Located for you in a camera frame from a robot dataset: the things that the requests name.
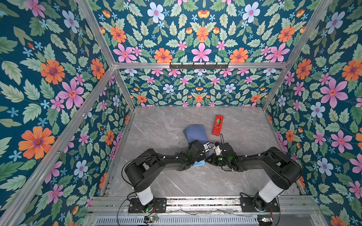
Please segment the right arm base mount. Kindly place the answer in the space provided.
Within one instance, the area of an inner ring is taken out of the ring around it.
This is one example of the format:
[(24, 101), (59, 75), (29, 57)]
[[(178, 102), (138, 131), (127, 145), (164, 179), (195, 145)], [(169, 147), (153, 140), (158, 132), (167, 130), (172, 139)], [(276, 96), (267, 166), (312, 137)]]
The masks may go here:
[(266, 202), (258, 194), (250, 196), (240, 192), (239, 200), (243, 212), (280, 212), (278, 197), (275, 197), (271, 202)]

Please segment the red tape dispenser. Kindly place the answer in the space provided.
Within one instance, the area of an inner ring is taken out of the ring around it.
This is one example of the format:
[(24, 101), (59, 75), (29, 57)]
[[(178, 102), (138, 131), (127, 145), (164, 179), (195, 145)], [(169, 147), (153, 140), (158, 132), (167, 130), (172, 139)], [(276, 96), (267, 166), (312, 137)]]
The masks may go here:
[(216, 116), (214, 126), (213, 126), (213, 130), (212, 130), (213, 135), (215, 135), (215, 136), (220, 136), (221, 135), (223, 119), (224, 119), (224, 117), (221, 116), (221, 115)]

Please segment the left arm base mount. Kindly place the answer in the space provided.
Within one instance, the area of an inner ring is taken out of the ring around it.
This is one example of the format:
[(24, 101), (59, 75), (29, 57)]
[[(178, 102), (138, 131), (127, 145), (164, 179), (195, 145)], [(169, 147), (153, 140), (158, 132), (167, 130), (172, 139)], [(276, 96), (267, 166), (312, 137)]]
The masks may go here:
[(129, 204), (128, 213), (165, 213), (166, 206), (166, 198), (154, 198), (146, 205), (142, 205), (138, 198), (132, 198)]

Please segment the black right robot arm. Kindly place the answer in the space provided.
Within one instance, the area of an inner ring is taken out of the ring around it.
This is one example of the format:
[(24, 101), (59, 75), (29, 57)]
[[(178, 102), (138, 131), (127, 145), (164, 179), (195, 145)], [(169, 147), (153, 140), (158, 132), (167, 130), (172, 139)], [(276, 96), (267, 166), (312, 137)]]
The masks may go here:
[(270, 203), (283, 191), (288, 190), (303, 173), (300, 164), (276, 147), (258, 154), (237, 155), (231, 145), (224, 143), (216, 148), (206, 162), (222, 168), (228, 167), (234, 172), (264, 170), (269, 181), (255, 196), (256, 200), (264, 203)]

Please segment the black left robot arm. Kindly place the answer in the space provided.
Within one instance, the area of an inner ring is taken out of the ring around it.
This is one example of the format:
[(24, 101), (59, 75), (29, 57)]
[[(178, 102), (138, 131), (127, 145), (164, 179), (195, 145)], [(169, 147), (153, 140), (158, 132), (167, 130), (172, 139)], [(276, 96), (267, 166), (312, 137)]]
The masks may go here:
[(208, 151), (206, 144), (205, 141), (193, 141), (187, 150), (174, 155), (157, 153), (150, 148), (127, 163), (123, 171), (142, 207), (148, 208), (154, 203), (155, 198), (150, 186), (162, 171), (185, 171), (195, 163), (205, 160)]

